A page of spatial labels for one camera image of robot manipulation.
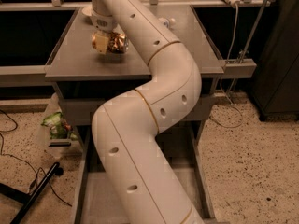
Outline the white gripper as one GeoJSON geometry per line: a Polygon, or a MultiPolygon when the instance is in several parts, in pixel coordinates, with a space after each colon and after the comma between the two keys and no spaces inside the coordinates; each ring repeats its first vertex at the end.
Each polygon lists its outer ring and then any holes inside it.
{"type": "Polygon", "coordinates": [[[91,21],[98,30],[93,34],[93,47],[101,54],[107,53],[110,40],[110,32],[116,27],[117,23],[107,9],[103,0],[92,0],[91,21]]]}

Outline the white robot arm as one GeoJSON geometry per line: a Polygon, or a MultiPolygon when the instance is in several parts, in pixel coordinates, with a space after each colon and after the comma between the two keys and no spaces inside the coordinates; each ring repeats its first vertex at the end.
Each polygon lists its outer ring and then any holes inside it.
{"type": "Polygon", "coordinates": [[[130,224],[204,224],[156,143],[195,107],[202,79],[193,56],[139,0],[92,0],[128,35],[151,81],[103,103],[93,141],[130,224]]]}

